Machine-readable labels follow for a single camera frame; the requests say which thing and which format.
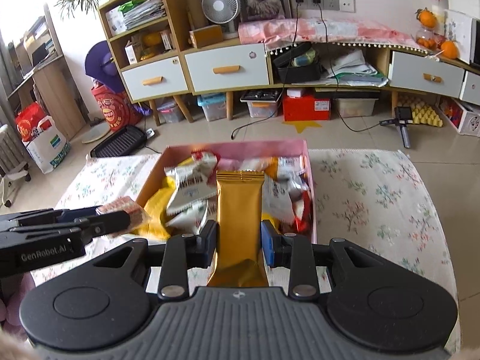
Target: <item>white fan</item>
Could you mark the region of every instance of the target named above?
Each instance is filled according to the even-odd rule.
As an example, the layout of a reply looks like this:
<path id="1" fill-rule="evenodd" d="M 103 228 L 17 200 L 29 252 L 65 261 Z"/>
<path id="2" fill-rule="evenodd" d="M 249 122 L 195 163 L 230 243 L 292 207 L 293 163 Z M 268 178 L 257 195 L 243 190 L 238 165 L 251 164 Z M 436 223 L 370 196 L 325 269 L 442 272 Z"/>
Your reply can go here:
<path id="1" fill-rule="evenodd" d="M 228 23 L 229 32 L 223 34 L 225 39 L 238 37 L 233 20 L 240 13 L 240 0 L 202 0 L 202 9 L 205 17 L 212 23 Z"/>

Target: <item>purple hat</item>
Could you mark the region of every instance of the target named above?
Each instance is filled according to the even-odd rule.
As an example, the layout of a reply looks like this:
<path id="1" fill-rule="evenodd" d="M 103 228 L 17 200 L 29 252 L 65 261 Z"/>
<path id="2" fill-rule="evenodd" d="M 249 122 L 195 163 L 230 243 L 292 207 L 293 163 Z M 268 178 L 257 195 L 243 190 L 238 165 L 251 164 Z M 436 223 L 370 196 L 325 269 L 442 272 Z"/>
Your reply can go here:
<path id="1" fill-rule="evenodd" d="M 110 62 L 112 54 L 106 40 L 94 45 L 85 57 L 85 74 L 102 84 L 112 92 L 121 93 L 125 90 L 115 62 Z"/>

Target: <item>floor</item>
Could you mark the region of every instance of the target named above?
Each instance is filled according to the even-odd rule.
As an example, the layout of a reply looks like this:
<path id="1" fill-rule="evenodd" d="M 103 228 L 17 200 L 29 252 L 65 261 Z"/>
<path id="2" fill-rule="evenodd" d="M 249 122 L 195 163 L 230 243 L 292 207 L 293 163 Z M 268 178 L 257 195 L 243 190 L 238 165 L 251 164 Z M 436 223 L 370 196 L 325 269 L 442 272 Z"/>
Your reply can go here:
<path id="1" fill-rule="evenodd" d="M 374 116 L 347 119 L 356 130 L 389 118 L 389 105 L 377 102 Z M 221 142 L 230 140 L 234 128 L 256 119 L 248 117 L 245 109 L 236 112 L 232 121 L 207 122 L 197 115 L 195 123 L 186 121 L 155 127 L 151 118 L 147 127 L 156 130 L 148 146 L 162 151 L 167 145 L 192 142 Z M 282 117 L 241 129 L 236 140 L 283 139 L 301 137 L 310 149 L 401 149 L 401 140 L 392 127 L 375 127 L 357 133 L 349 131 L 340 119 L 321 122 L 321 128 L 307 128 L 297 134 L 294 126 L 282 124 Z M 413 149 L 405 150 L 417 167 L 438 210 L 450 249 L 460 299 L 460 320 L 463 345 L 480 346 L 480 139 L 460 136 L 448 123 L 443 128 L 411 126 Z M 32 181 L 13 193 L 11 209 L 0 213 L 54 207 L 66 187 L 85 163 L 85 156 L 95 143 L 83 145 L 77 139 L 62 164 L 48 175 L 31 168 Z M 151 152 L 143 148 L 139 153 Z"/>

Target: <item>pink checkered cloth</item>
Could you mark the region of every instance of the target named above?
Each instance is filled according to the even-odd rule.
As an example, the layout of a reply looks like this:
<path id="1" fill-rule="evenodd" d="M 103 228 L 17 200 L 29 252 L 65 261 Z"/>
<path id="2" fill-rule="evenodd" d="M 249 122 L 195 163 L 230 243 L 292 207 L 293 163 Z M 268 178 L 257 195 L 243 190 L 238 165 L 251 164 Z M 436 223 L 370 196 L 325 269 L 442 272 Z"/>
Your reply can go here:
<path id="1" fill-rule="evenodd" d="M 241 23 L 238 33 L 242 44 L 265 43 L 267 51 L 290 46 L 296 19 Z M 411 35 L 393 30 L 369 19 L 325 19 L 328 42 L 381 44 L 426 50 Z M 320 19 L 298 19 L 297 42 L 325 43 L 325 25 Z"/>

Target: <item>drawer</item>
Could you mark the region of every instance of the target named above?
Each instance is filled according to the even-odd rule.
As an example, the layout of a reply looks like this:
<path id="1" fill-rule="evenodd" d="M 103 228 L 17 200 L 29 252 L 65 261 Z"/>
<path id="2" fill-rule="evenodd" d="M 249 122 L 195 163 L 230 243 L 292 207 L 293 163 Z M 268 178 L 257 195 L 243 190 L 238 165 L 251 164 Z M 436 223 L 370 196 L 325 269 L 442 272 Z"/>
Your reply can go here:
<path id="1" fill-rule="evenodd" d="M 464 73 L 451 64 L 394 51 L 388 78 L 394 87 L 458 98 Z"/>
<path id="2" fill-rule="evenodd" d="M 195 92 L 268 85 L 263 44 L 243 44 L 186 54 Z"/>
<path id="3" fill-rule="evenodd" d="M 134 67 L 122 75 L 133 101 L 188 90 L 178 57 Z"/>
<path id="4" fill-rule="evenodd" d="M 460 100 L 480 105 L 480 76 L 469 71 L 465 73 Z"/>

